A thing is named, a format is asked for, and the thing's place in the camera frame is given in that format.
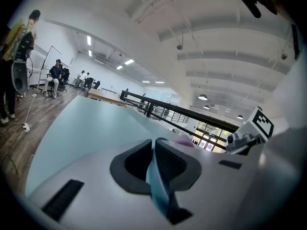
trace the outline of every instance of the light blue surface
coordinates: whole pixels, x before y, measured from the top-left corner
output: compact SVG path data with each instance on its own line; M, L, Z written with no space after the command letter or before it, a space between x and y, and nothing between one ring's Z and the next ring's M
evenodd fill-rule
M176 135L136 111L77 96L42 139L28 174L25 195L75 160L104 148Z

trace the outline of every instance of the metal railing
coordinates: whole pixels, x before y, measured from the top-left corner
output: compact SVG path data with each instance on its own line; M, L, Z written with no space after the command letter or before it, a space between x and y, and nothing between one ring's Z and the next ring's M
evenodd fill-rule
M129 99L128 96L134 97L137 100ZM198 121L207 123L209 125L218 127L220 129L229 131L230 133L234 133L238 129L238 126L235 126L221 119L216 119L214 117L202 115L200 113L196 113L194 111L191 111L191 110L188 110L188 109L176 106L176 105L172 105L172 104L165 103L162 101L157 101L157 100L154 100L154 99L151 99L145 96L141 96L138 94L130 93L127 91L121 92L120 99L127 102L128 105L137 107L139 112L143 113L144 115L146 115L147 117L151 119L162 120L188 133L189 135L202 139L221 149L225 149L225 147L209 139L206 139L203 136L195 134L194 132L191 132L190 130L184 127L181 127L177 123L180 123L180 122L187 123L189 118L193 118Z

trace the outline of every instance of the wooden floor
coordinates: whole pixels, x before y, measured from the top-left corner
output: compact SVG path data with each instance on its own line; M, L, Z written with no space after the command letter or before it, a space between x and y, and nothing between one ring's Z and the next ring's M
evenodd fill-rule
M8 127L24 123L34 93L36 89L30 89L25 98L16 102L16 119L10 121ZM77 95L84 95L80 90L73 88L58 93L59 96L53 99L50 96L46 98L38 92L27 119L29 133L25 133L22 126L12 126L8 129L0 127L0 165L12 189L21 194L24 194L30 165L44 134L60 112Z

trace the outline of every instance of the sneaker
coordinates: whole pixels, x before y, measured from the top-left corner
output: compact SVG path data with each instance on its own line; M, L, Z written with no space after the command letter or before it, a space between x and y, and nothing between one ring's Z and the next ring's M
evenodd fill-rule
M8 113L8 117L9 117L10 119L13 119L13 120L14 120L14 119L15 119L15 114L9 114L9 113Z
M9 119L8 119L8 117L6 117L6 118L1 118L0 119L0 126L6 126L6 125L8 125L9 124Z

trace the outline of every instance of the fluorescent light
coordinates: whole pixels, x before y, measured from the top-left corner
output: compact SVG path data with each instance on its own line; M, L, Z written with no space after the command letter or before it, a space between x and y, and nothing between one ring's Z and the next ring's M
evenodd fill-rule
M129 64L131 64L132 62L134 62L134 60L133 60L133 59L130 59L130 60L126 61L125 64L126 64L126 65L129 65Z
M91 37L87 36L87 44L90 46L91 45Z
M205 94L201 94L198 99L201 99L203 101L206 101L208 99L208 97Z

